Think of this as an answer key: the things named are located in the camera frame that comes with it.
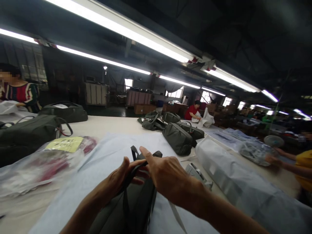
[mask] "gray bag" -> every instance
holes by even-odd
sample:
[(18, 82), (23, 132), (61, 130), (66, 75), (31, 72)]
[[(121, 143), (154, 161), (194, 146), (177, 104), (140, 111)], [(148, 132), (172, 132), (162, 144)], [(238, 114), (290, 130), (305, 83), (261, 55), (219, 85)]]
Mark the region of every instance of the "gray bag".
[(196, 147), (197, 142), (196, 140), (202, 139), (205, 137), (205, 132), (203, 130), (200, 130), (198, 128), (192, 127), (192, 124), (190, 122), (177, 122), (177, 125), (179, 125), (181, 128), (183, 128), (185, 131), (187, 131), (191, 137), (193, 138), (192, 146)]
[[(144, 159), (137, 149), (131, 147), (133, 160)], [(162, 157), (157, 151), (154, 157)], [(143, 185), (131, 184), (137, 170), (147, 162), (138, 165), (126, 176), (121, 191), (97, 215), (89, 230), (90, 234), (146, 234), (153, 212), (156, 189), (151, 178), (144, 179)]]
[[(63, 104), (68, 108), (62, 109), (55, 107), (57, 104)], [(60, 101), (50, 105), (44, 106), (38, 115), (56, 115), (57, 117), (63, 118), (67, 123), (83, 122), (88, 120), (87, 112), (81, 105), (72, 103), (70, 101)]]
[(193, 138), (176, 123), (169, 123), (162, 134), (177, 155), (186, 156), (191, 153)]
[(40, 115), (8, 128), (1, 128), (0, 167), (15, 163), (34, 153), (44, 143), (59, 138), (59, 132), (62, 133), (62, 125), (60, 118), (55, 115)]
[(167, 123), (176, 123), (179, 122), (181, 120), (181, 117), (178, 116), (176, 113), (174, 112), (165, 112), (163, 114), (163, 118), (164, 121), (166, 121)]
[(150, 112), (144, 118), (138, 118), (137, 120), (142, 124), (143, 128), (151, 131), (164, 130), (167, 125), (163, 122), (162, 115), (157, 111)]

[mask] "paper label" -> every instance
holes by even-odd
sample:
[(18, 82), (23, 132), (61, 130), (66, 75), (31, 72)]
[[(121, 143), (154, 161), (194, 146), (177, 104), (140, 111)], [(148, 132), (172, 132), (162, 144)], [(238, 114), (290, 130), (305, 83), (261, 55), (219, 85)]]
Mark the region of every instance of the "paper label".
[(68, 137), (68, 138), (59, 138), (50, 142), (46, 149), (53, 150), (63, 150), (70, 153), (76, 152), (79, 145), (81, 144), (83, 138), (82, 137)]

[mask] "hand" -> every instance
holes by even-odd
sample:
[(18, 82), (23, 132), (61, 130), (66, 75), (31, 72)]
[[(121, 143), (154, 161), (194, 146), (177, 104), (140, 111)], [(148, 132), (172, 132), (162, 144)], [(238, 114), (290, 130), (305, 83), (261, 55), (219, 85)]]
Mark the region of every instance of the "hand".
[(185, 207), (190, 191), (201, 182), (190, 177), (176, 157), (154, 157), (142, 146), (140, 151), (148, 162), (147, 168), (157, 191), (173, 204)]
[[(101, 203), (101, 207), (104, 207), (112, 198), (116, 196), (116, 194), (122, 188), (125, 177), (137, 166), (144, 163), (146, 160), (136, 160), (134, 162), (129, 162), (129, 158), (124, 157), (123, 163), (119, 168), (113, 171), (106, 179), (104, 179), (101, 183), (98, 184), (89, 194), (91, 197), (99, 198), (99, 202)], [(141, 167), (140, 170), (137, 171), (136, 176), (142, 178), (149, 178), (149, 175), (143, 171), (148, 171), (147, 167)], [(134, 177), (132, 180), (133, 184), (142, 185), (144, 183), (143, 180)]]
[(275, 165), (275, 166), (278, 166), (278, 167), (282, 167), (283, 166), (283, 162), (275, 157), (273, 157), (272, 155), (267, 155), (265, 160), (272, 164), (272, 165)]
[(280, 149), (280, 148), (277, 148), (277, 147), (274, 147), (274, 149), (280, 154), (280, 155), (285, 155), (285, 151)]

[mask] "clear plastic bag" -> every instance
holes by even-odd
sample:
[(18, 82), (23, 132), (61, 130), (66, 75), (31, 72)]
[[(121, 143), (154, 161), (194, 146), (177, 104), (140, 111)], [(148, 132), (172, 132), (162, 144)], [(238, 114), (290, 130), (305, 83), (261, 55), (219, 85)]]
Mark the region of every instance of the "clear plastic bag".
[(72, 173), (97, 142), (90, 136), (58, 138), (14, 164), (0, 168), (0, 197), (24, 194)]
[(260, 142), (260, 141), (245, 141), (241, 145), (239, 153), (249, 159), (250, 161), (261, 165), (261, 166), (269, 166), (270, 163), (265, 161), (265, 157), (267, 154), (271, 154), (274, 157), (278, 157), (278, 152), (272, 147)]

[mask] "worker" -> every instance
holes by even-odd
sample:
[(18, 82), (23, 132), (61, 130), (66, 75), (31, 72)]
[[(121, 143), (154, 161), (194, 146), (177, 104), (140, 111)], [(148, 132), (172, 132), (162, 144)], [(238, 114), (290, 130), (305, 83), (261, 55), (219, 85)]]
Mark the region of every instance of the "worker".
[(265, 160), (270, 164), (284, 168), (295, 174), (297, 181), (302, 189), (298, 200), (306, 205), (312, 205), (312, 121), (304, 121), (301, 126), (301, 133), (306, 139), (306, 150), (296, 155), (286, 153), (285, 151), (275, 148), (280, 155), (296, 161), (295, 165), (285, 163), (272, 155), (267, 155)]
[(186, 120), (192, 120), (192, 118), (195, 118), (195, 119), (198, 119), (198, 120), (201, 120), (202, 118), (199, 117), (199, 116), (196, 116), (196, 113), (199, 111), (199, 107), (201, 106), (201, 101), (200, 100), (196, 100), (194, 105), (191, 105), (186, 113), (185, 113), (185, 116), (184, 118)]
[[(206, 220), (219, 233), (268, 233), (251, 217), (248, 217), (230, 203), (211, 193), (194, 176), (188, 175), (176, 157), (153, 157), (151, 152), (142, 146), (140, 151), (148, 162), (148, 165), (142, 168), (142, 170), (149, 171), (157, 192), (173, 204)], [(100, 182), (82, 200), (60, 233), (88, 233), (98, 212), (121, 189), (126, 175), (135, 166), (142, 164), (145, 159), (130, 163), (129, 159), (125, 157), (122, 165)], [(143, 171), (139, 171), (138, 176), (147, 176), (147, 174), (143, 174), (145, 174)], [(136, 184), (143, 183), (142, 180), (136, 177), (134, 179), (133, 182)]]
[(17, 107), (29, 112), (41, 110), (37, 85), (22, 80), (20, 69), (7, 63), (0, 63), (0, 99), (17, 101)]

